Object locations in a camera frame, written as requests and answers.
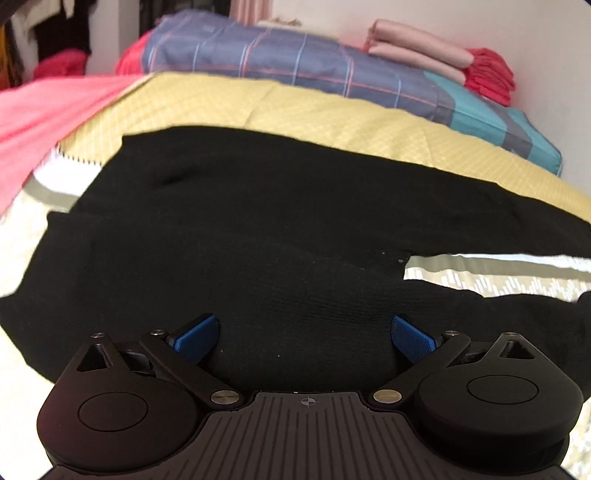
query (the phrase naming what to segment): folded red cloth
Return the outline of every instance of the folded red cloth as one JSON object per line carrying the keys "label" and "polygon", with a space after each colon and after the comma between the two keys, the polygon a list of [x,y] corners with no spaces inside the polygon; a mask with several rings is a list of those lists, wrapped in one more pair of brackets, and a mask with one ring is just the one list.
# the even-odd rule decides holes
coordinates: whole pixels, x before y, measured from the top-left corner
{"label": "folded red cloth", "polygon": [[514,75],[503,57],[488,48],[469,48],[472,64],[464,69],[464,87],[504,106],[511,105],[515,90]]}
{"label": "folded red cloth", "polygon": [[43,60],[33,72],[33,79],[48,77],[79,77],[86,73],[88,54],[75,48],[67,48],[53,57]]}

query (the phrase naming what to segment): teal fabric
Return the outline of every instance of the teal fabric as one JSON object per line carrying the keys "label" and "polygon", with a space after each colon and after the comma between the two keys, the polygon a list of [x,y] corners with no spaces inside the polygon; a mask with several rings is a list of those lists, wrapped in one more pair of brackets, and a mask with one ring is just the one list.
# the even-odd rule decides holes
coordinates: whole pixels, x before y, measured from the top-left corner
{"label": "teal fabric", "polygon": [[531,125],[525,113],[484,99],[434,73],[425,72],[425,76],[454,99],[451,129],[487,140],[560,175],[560,152]]}
{"label": "teal fabric", "polygon": [[538,132],[521,110],[515,108],[506,109],[511,118],[527,132],[532,141],[532,147],[528,160],[536,165],[560,176],[562,173],[562,155],[544,135]]}
{"label": "teal fabric", "polygon": [[425,72],[425,76],[454,99],[455,112],[449,126],[452,130],[481,138],[493,145],[503,144],[507,125],[487,104],[447,78],[431,72]]}

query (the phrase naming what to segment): folded clothes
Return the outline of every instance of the folded clothes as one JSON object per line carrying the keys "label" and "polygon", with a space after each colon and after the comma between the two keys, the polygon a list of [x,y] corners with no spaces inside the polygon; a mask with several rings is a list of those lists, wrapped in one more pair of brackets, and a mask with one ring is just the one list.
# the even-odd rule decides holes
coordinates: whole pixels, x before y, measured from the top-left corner
{"label": "folded clothes", "polygon": [[472,53],[465,48],[429,32],[390,20],[376,20],[374,22],[369,29],[368,36],[368,41],[372,40],[414,50],[458,69],[465,69],[474,61]]}
{"label": "folded clothes", "polygon": [[503,57],[488,48],[461,48],[409,25],[376,20],[364,50],[437,73],[503,106],[511,104],[513,72]]}
{"label": "folded clothes", "polygon": [[411,67],[437,73],[438,75],[450,79],[452,82],[456,82],[460,85],[466,83],[466,75],[461,70],[417,51],[409,50],[408,48],[397,47],[396,45],[386,42],[374,41],[369,46],[368,53],[370,55],[376,55],[377,57],[404,63]]}
{"label": "folded clothes", "polygon": [[488,48],[473,48],[469,52],[474,55],[474,62],[464,70],[464,86],[501,105],[509,106],[515,81],[503,57]]}

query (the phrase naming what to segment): folded pink towel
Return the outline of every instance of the folded pink towel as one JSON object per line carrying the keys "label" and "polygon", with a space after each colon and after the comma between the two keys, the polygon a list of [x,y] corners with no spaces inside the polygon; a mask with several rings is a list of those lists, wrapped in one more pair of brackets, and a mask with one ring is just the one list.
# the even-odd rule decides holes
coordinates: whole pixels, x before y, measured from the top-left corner
{"label": "folded pink towel", "polygon": [[376,20],[374,22],[369,29],[365,50],[368,51],[371,44],[376,41],[422,53],[458,69],[465,69],[474,61],[474,55],[465,48],[458,47],[418,28],[390,20]]}
{"label": "folded pink towel", "polygon": [[466,83],[466,75],[461,70],[407,48],[397,47],[386,42],[372,42],[368,48],[368,53],[377,57],[397,61],[398,63],[404,63],[405,65],[421,70],[437,73],[460,85]]}

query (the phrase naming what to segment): pink blanket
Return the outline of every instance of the pink blanket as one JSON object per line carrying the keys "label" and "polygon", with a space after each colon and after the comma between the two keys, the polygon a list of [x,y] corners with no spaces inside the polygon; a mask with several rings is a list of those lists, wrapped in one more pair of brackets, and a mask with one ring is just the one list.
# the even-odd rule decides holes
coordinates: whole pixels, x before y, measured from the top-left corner
{"label": "pink blanket", "polygon": [[45,79],[0,93],[0,215],[56,143],[140,78]]}

